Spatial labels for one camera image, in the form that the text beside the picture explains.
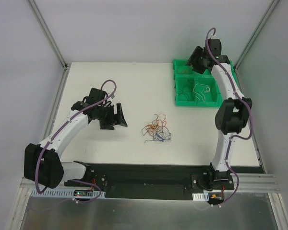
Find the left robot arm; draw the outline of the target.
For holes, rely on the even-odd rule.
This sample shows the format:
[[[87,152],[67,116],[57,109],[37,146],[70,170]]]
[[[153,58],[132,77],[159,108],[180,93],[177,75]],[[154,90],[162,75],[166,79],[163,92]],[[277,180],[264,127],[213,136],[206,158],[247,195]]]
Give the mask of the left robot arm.
[[[94,120],[99,121],[100,129],[127,127],[121,103],[113,105],[107,92],[92,88],[88,96],[73,104],[60,127],[25,148],[24,177],[51,189],[74,179],[80,186],[88,186],[92,181],[89,165],[80,161],[62,163],[60,158],[76,135]]]

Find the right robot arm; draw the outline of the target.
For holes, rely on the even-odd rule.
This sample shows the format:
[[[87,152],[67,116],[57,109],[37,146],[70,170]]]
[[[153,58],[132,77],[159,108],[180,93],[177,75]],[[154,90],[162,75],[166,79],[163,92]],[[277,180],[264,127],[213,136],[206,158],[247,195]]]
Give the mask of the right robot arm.
[[[208,38],[205,47],[197,46],[187,61],[193,71],[204,73],[208,70],[211,73],[223,99],[215,116],[218,130],[216,153],[208,172],[197,179],[197,185],[208,190],[217,189],[231,179],[230,160],[234,141],[246,127],[252,107],[251,99],[244,97],[235,82],[228,57],[221,51],[221,41]]]

